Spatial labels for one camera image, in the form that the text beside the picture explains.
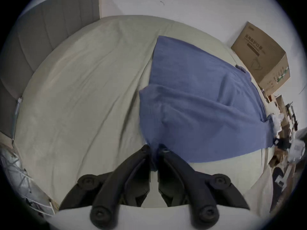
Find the white wall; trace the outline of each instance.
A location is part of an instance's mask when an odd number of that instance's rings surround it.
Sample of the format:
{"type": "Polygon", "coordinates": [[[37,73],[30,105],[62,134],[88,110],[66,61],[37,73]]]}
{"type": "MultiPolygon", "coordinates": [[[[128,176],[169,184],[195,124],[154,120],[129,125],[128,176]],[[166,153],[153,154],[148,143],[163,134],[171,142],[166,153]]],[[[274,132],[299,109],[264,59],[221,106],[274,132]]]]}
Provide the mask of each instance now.
{"type": "MultiPolygon", "coordinates": [[[[32,0],[25,10],[44,0],[32,0]]],[[[307,126],[307,64],[292,23],[275,0],[106,0],[103,14],[143,14],[172,19],[198,28],[229,47],[250,21],[287,53],[290,79],[276,92],[294,102],[299,128],[307,126]]]]}

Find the clutter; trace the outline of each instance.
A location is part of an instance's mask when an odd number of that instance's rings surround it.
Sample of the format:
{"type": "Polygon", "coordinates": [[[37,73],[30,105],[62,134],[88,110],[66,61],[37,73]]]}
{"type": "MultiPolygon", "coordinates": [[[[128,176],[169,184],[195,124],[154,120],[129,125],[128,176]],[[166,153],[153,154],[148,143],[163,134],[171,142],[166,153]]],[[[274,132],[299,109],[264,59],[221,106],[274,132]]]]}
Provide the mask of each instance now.
{"type": "Polygon", "coordinates": [[[288,149],[288,162],[297,163],[305,153],[305,142],[299,139],[291,140],[291,147],[288,149]]]}
{"type": "Polygon", "coordinates": [[[273,120],[273,132],[274,135],[277,135],[279,132],[282,131],[282,126],[281,126],[281,122],[284,119],[284,114],[280,113],[280,114],[271,114],[272,120],[273,120]]]}
{"type": "Polygon", "coordinates": [[[276,102],[277,102],[277,105],[278,105],[278,108],[280,110],[281,113],[284,114],[284,119],[282,120],[282,127],[283,126],[286,126],[289,124],[289,121],[288,121],[288,112],[286,110],[286,106],[284,104],[284,100],[282,99],[282,96],[280,95],[279,97],[276,98],[276,102]]]}
{"type": "Polygon", "coordinates": [[[253,24],[247,22],[231,48],[267,95],[290,78],[286,52],[253,24]]]}
{"type": "Polygon", "coordinates": [[[286,170],[286,173],[284,177],[281,177],[280,175],[276,178],[275,182],[282,187],[282,191],[287,187],[287,182],[292,177],[293,173],[295,171],[295,165],[289,164],[286,170]]]}

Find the beige bed sheet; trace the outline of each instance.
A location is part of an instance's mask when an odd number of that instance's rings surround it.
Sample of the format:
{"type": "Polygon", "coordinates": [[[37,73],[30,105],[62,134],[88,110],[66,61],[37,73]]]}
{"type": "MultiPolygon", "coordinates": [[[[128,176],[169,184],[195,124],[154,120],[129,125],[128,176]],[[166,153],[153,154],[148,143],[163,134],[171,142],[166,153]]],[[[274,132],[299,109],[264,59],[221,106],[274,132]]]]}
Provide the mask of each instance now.
{"type": "MultiPolygon", "coordinates": [[[[145,143],[138,91],[148,84],[159,35],[244,67],[216,38],[159,17],[106,17],[70,36],[42,62],[25,89],[14,142],[23,166],[57,203],[80,176],[113,171],[145,143]]],[[[268,156],[267,149],[260,149],[191,165],[228,175],[244,194],[262,174],[268,156]]]]}

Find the cable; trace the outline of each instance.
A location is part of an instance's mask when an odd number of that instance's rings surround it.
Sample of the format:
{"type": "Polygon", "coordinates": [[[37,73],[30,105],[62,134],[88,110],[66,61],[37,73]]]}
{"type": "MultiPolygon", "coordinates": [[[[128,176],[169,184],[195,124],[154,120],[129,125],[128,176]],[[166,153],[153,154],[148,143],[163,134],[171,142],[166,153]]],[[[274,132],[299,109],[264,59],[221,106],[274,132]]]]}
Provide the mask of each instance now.
{"type": "Polygon", "coordinates": [[[47,208],[51,208],[51,206],[44,205],[44,204],[41,204],[41,203],[39,203],[39,202],[36,202],[35,200],[33,200],[33,199],[31,199],[31,198],[28,198],[28,197],[26,197],[26,196],[24,196],[24,195],[21,195],[21,197],[24,197],[24,198],[26,198],[27,200],[32,201],[33,203],[36,203],[36,204],[38,204],[38,205],[41,205],[41,206],[44,206],[44,207],[47,207],[47,208]]]}
{"type": "Polygon", "coordinates": [[[39,213],[42,213],[42,214],[45,214],[45,215],[47,215],[47,216],[51,216],[51,217],[53,217],[53,215],[50,215],[50,214],[48,214],[48,213],[45,213],[45,212],[43,212],[43,211],[41,211],[41,210],[39,210],[39,209],[35,209],[35,208],[33,208],[32,206],[29,206],[31,209],[34,209],[35,211],[38,211],[39,213]]]}

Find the white fabric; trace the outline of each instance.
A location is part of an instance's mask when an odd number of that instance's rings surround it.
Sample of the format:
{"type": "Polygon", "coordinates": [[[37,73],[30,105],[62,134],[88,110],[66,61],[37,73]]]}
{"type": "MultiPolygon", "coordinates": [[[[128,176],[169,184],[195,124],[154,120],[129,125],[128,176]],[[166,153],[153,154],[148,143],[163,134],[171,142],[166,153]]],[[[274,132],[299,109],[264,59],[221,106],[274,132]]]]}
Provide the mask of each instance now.
{"type": "MultiPolygon", "coordinates": [[[[113,171],[144,144],[138,91],[148,84],[158,35],[186,41],[244,67],[216,38],[159,17],[107,17],[70,36],[31,78],[15,133],[24,167],[57,203],[80,176],[113,171]]],[[[208,174],[228,175],[244,194],[269,161],[267,151],[191,165],[208,174]]]]}
{"type": "MultiPolygon", "coordinates": [[[[256,230],[263,222],[247,209],[217,205],[220,217],[210,230],[256,230]]],[[[47,221],[52,230],[99,230],[89,218],[91,206],[59,211],[47,221]]],[[[195,230],[191,224],[188,205],[144,209],[120,205],[118,221],[114,230],[195,230]]]]}
{"type": "Polygon", "coordinates": [[[259,180],[244,194],[253,214],[267,218],[273,200],[272,168],[267,166],[259,180]]]}

